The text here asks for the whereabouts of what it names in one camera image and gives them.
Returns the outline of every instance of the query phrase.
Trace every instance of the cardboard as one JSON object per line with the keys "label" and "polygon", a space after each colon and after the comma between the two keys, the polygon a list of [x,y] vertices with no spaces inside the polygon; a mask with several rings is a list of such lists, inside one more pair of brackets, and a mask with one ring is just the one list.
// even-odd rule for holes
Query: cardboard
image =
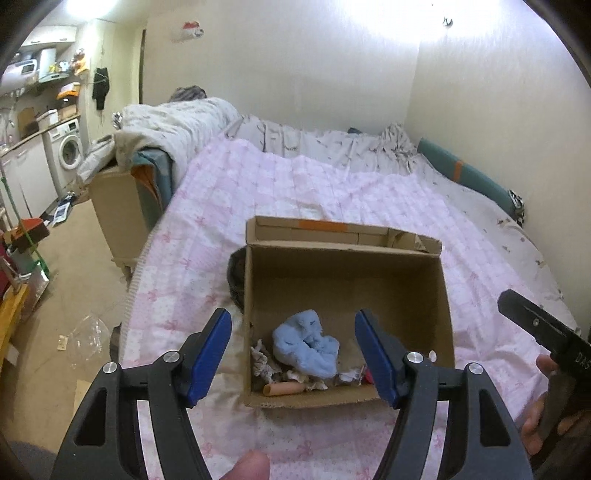
{"label": "cardboard", "polygon": [[250,346],[271,350],[272,331],[314,309],[324,332],[344,345],[355,314],[369,308],[409,350],[455,367],[441,242],[392,228],[254,217],[246,225],[244,402],[251,407],[309,408],[379,398],[373,385],[266,397],[251,390]]}

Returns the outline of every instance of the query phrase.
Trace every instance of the cardboard box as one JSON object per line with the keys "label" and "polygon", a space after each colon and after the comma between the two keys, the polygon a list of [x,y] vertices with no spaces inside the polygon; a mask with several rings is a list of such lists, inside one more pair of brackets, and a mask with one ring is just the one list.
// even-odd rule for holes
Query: cardboard box
{"label": "cardboard box", "polygon": [[254,217],[246,224],[245,391],[247,406],[308,408],[378,397],[373,385],[283,397],[251,389],[251,342],[271,350],[273,330],[314,309],[324,334],[355,338],[355,314],[369,308],[384,329],[437,364],[455,367],[452,322],[438,240],[392,228]]}

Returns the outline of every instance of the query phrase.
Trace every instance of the white wall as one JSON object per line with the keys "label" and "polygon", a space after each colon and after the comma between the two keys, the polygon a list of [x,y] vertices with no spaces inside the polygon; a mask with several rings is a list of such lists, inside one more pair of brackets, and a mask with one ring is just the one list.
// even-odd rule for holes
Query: white wall
{"label": "white wall", "polygon": [[[144,102],[199,85],[242,113],[296,127],[377,133],[407,113],[419,38],[408,18],[368,28],[384,2],[355,0],[154,1],[145,46]],[[406,0],[392,0],[402,12]],[[205,35],[173,43],[186,21]]]}
{"label": "white wall", "polygon": [[525,199],[525,230],[579,325],[591,320],[591,89],[521,0],[459,10],[421,43],[405,127]]}
{"label": "white wall", "polygon": [[[84,48],[89,59],[90,72],[80,82],[79,110],[85,145],[89,141],[114,131],[112,114],[130,103],[138,102],[139,47],[137,35],[142,27],[91,20],[78,29],[76,48]],[[92,99],[93,82],[97,68],[109,70],[111,89],[105,100],[105,109],[96,109]]]}

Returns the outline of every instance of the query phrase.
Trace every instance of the hand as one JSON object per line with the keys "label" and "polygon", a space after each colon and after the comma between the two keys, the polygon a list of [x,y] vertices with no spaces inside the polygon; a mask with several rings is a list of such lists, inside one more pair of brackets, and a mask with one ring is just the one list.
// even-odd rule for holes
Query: hand
{"label": "hand", "polygon": [[[558,365],[548,355],[539,355],[535,360],[536,366],[540,371],[549,377],[550,374],[558,370]],[[521,429],[521,441],[525,446],[525,450],[530,456],[535,455],[542,449],[543,441],[537,433],[537,428],[544,411],[544,403],[546,401],[546,394],[542,394],[536,402],[530,407],[527,414],[527,419]],[[575,415],[562,419],[558,424],[558,435],[564,435],[570,428],[581,418],[583,412],[578,412]]]}
{"label": "hand", "polygon": [[262,452],[251,450],[220,480],[269,480],[269,459]]}

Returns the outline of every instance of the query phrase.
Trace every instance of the clamp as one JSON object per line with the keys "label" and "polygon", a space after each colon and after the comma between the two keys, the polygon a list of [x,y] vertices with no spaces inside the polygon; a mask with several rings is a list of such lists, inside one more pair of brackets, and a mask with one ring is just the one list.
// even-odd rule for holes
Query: clamp
{"label": "clamp", "polygon": [[[56,459],[51,480],[147,480],[137,401],[150,402],[166,480],[211,480],[187,408],[207,394],[228,344],[230,314],[217,309],[203,331],[151,365],[103,366],[82,401]],[[437,367],[384,332],[369,310],[355,335],[379,396],[400,409],[375,480],[419,480],[438,401],[449,402],[438,480],[532,479],[519,434],[484,368]]]}

